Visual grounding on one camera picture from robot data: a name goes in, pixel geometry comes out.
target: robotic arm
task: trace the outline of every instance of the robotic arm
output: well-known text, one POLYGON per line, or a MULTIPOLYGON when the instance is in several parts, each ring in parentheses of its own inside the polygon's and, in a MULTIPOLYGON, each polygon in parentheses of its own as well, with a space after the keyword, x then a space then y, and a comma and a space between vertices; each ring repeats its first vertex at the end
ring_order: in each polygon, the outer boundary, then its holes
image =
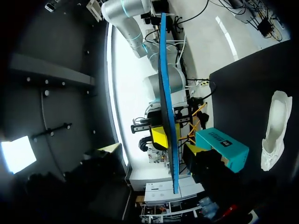
MULTIPOLYGON (((143 43, 142 32, 133 16, 148 13, 150 0, 109 0, 102 5, 104 18, 113 24, 125 37, 138 58, 147 56, 151 66, 158 72, 159 48, 157 45, 143 43)), ((171 93, 185 88, 185 76, 175 66, 168 65, 171 93)), ((148 87, 149 98, 152 101, 160 99, 158 74, 145 78, 143 82, 148 87)))
POLYGON ((150 0, 109 0, 102 6, 104 18, 126 38, 138 58, 147 55, 143 35, 133 16, 148 13, 150 0))

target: black bracket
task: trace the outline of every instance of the black bracket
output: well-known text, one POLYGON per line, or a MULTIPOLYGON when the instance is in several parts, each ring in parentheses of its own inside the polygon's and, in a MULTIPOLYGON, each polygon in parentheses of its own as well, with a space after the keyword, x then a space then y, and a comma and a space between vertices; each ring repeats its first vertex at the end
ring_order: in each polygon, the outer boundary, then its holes
POLYGON ((54 132, 61 130, 61 129, 70 129, 72 126, 72 123, 64 123, 63 125, 59 126, 59 127, 55 127, 53 129, 48 128, 45 132, 41 132, 39 134, 34 134, 31 136, 32 140, 35 140, 37 137, 43 136, 43 135, 47 135, 49 134, 50 136, 54 136, 54 132))
POLYGON ((178 33, 178 34, 180 34, 181 32, 179 31, 179 30, 184 30, 184 28, 181 28, 181 27, 179 27, 179 20, 180 19, 182 19, 182 17, 178 17, 178 16, 176 16, 176 17, 174 17, 174 22, 173 22, 173 26, 174 26, 174 28, 176 29, 176 32, 178 33))

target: bright window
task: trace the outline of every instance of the bright window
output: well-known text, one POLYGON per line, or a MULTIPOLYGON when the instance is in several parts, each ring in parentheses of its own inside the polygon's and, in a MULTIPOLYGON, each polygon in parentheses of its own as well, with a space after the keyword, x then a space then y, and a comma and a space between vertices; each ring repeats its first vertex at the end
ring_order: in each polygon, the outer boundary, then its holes
POLYGON ((2 142, 1 146, 7 167, 13 174, 36 161, 28 136, 11 142, 2 142))

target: white box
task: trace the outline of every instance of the white box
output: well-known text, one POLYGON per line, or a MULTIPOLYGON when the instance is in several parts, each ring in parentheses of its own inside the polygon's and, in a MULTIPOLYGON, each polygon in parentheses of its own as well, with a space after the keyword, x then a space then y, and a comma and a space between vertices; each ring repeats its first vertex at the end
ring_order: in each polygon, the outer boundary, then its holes
POLYGON ((181 192, 178 189, 178 194, 173 193, 173 189, 160 191, 146 191, 144 201, 146 204, 157 204, 172 202, 181 199, 181 192))
POLYGON ((147 183, 145 187, 145 191, 160 191, 160 190, 172 190, 172 189, 173 189, 172 181, 147 183))
POLYGON ((180 187, 182 198, 190 197, 204 191, 205 189, 201 183, 180 187))
POLYGON ((178 180, 178 185, 179 185, 180 188, 185 187, 185 186, 189 186, 189 185, 194 185, 194 184, 196 184, 196 183, 195 183, 193 177, 191 177, 191 176, 186 177, 184 179, 179 179, 178 180))

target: teal cardboard box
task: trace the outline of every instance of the teal cardboard box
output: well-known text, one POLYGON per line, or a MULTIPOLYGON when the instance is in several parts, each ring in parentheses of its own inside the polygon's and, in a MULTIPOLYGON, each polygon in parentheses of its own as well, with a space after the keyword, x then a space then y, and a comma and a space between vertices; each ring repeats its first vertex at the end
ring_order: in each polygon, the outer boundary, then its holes
POLYGON ((213 127, 196 132, 196 146, 206 150, 215 149, 234 173, 243 169, 249 152, 246 145, 213 127))

